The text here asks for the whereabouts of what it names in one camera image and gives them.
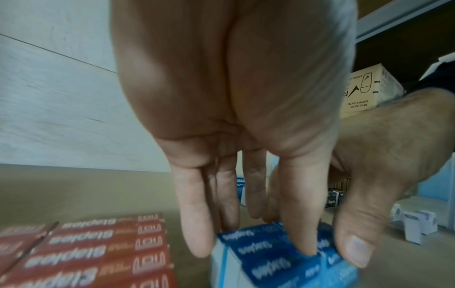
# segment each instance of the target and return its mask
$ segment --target stack of blue boxes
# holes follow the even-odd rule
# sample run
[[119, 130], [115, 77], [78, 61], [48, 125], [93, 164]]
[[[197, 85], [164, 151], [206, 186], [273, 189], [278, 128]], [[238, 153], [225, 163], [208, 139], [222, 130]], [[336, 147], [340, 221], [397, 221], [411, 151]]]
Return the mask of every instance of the stack of blue boxes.
[[344, 288], [357, 279], [327, 224], [319, 226], [316, 256], [299, 252], [273, 223], [218, 234], [211, 258], [212, 288]]

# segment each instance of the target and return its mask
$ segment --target wooden table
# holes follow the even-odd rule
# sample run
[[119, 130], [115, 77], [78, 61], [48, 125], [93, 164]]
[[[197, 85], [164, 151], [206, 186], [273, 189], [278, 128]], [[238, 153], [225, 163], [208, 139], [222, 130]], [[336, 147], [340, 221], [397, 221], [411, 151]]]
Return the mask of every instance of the wooden table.
[[[167, 173], [0, 166], [0, 225], [163, 211], [180, 288], [208, 287], [209, 259], [186, 247]], [[330, 223], [333, 211], [323, 221]], [[242, 209], [242, 226], [260, 224]], [[455, 235], [440, 229], [422, 246], [387, 229], [371, 265], [352, 288], [455, 287]]]

